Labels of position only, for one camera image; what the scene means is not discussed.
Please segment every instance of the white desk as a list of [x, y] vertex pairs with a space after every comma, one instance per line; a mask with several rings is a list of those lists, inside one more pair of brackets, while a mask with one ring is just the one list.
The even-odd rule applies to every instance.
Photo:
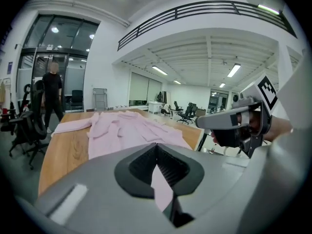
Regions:
[[157, 101], [149, 101], [148, 102], [148, 112], [151, 112], [152, 114], [154, 113], [160, 113], [160, 109], [161, 109], [161, 102], [157, 102]]

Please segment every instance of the black metal railing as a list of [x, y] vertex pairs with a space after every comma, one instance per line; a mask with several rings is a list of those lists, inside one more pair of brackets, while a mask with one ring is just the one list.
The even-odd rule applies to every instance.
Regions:
[[178, 6], [176, 8], [172, 8], [170, 10], [166, 10], [146, 20], [138, 27], [130, 31], [119, 41], [118, 50], [127, 45], [128, 43], [130, 43], [131, 41], [133, 41], [135, 38], [170, 21], [184, 17], [212, 13], [236, 14], [261, 19], [286, 30], [288, 33], [296, 37], [292, 27], [290, 26], [290, 24], [282, 14], [282, 12], [279, 12], [279, 15], [276, 15], [269, 11], [259, 9], [254, 4], [245, 2], [224, 1], [224, 0], [201, 1], [188, 3], [182, 6]]

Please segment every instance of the fluorescent light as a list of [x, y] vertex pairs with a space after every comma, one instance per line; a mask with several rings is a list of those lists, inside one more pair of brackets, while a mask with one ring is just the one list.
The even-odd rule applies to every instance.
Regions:
[[240, 68], [240, 64], [235, 63], [234, 67], [228, 74], [228, 77], [232, 77], [238, 71], [239, 68]]
[[278, 11], [273, 10], [273, 9], [271, 9], [271, 8], [269, 8], [269, 7], [266, 7], [266, 6], [264, 6], [264, 5], [259, 4], [259, 5], [258, 5], [258, 8], [261, 8], [261, 9], [267, 10], [267, 11], [269, 11], [269, 12], [272, 12], [273, 14], [279, 15], [279, 12], [278, 12]]
[[166, 75], [166, 76], [168, 75], [167, 73], [163, 72], [162, 70], [160, 70], [156, 66], [152, 66], [152, 68], [156, 69], [158, 72], [161, 72], [163, 75]]
[[58, 29], [58, 28], [56, 28], [56, 27], [53, 27], [51, 30], [52, 30], [52, 32], [53, 32], [53, 33], [57, 33], [57, 32], [59, 32], [59, 29]]

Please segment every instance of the person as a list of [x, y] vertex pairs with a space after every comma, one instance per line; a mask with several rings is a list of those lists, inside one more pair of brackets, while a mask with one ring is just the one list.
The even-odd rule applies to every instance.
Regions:
[[50, 65], [50, 72], [46, 73], [43, 77], [44, 94], [42, 96], [41, 105], [45, 107], [44, 124], [47, 129], [47, 133], [52, 131], [49, 128], [49, 121], [52, 110], [58, 116], [59, 121], [63, 118], [63, 112], [61, 108], [62, 98], [62, 81], [58, 74], [59, 64], [52, 62]]
[[162, 109], [160, 110], [160, 113], [161, 114], [165, 114], [165, 115], [169, 115], [171, 112], [170, 112], [170, 106], [166, 103]]
[[[260, 111], [250, 111], [249, 112], [249, 119], [250, 119], [250, 126], [252, 130], [257, 132], [260, 129]], [[239, 123], [242, 122], [241, 114], [238, 114], [237, 120]], [[281, 134], [289, 133], [292, 130], [292, 125], [290, 124], [289, 120], [278, 118], [272, 116], [271, 127], [269, 131], [263, 135], [263, 139], [272, 142]], [[214, 143], [218, 143], [215, 135], [211, 133], [211, 137], [213, 138]]]

